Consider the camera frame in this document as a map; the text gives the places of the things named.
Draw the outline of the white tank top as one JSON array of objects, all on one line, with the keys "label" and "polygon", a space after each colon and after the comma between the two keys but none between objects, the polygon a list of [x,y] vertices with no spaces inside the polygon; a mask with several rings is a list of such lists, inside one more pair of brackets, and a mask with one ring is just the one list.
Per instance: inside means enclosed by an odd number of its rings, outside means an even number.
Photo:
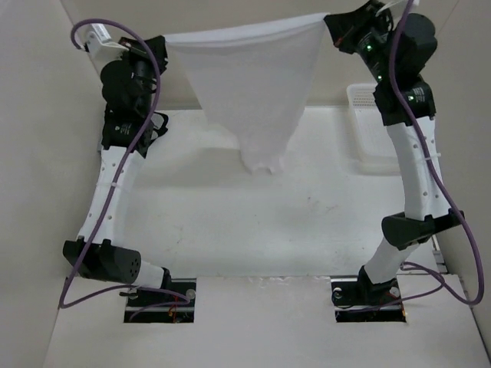
[{"label": "white tank top", "polygon": [[283,170],[314,79],[325,14],[166,35],[206,119],[232,133],[251,172]]}]

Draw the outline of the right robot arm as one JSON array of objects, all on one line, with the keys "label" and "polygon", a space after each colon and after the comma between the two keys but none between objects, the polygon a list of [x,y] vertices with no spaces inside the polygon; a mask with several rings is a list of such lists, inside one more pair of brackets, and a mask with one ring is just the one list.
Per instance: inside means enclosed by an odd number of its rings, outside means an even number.
[{"label": "right robot arm", "polygon": [[400,266],[433,235],[459,224],[435,180],[441,177],[435,144],[433,92],[420,75],[437,49],[433,22],[410,13],[398,24],[380,1],[327,15],[334,46],[358,54],[377,82],[374,101],[393,143],[404,187],[404,210],[383,218],[383,238],[357,280],[335,287],[337,306],[385,304]]}]

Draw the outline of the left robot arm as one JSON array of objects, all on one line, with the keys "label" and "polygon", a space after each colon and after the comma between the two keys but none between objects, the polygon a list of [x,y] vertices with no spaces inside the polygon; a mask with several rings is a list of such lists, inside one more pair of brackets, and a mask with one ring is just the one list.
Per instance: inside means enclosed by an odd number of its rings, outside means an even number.
[{"label": "left robot arm", "polygon": [[145,287],[155,305],[168,303],[172,286],[166,268],[143,261],[124,244],[133,184],[150,145],[167,132],[168,116],[152,109],[157,78],[166,70],[162,36],[137,41],[121,38],[122,55],[101,71],[106,101],[101,137],[101,168],[91,207],[77,238],[66,241],[63,256],[86,279]]}]

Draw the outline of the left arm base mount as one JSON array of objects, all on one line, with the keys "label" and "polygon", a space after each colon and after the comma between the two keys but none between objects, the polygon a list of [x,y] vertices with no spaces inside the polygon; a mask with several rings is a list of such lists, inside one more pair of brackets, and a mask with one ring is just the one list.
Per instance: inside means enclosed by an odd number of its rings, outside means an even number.
[{"label": "left arm base mount", "polygon": [[150,291],[121,291],[125,299],[125,324],[191,324],[195,318],[197,280],[173,279],[169,289],[189,299],[185,302],[173,294]]}]

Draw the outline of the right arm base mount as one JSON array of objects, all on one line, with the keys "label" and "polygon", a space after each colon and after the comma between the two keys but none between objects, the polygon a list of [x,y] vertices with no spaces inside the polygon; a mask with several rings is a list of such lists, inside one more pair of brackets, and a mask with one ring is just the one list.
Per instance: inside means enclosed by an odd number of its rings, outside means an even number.
[{"label": "right arm base mount", "polygon": [[404,306],[396,279],[367,289],[357,278],[331,280],[331,301],[338,323],[398,322],[405,323]]}]

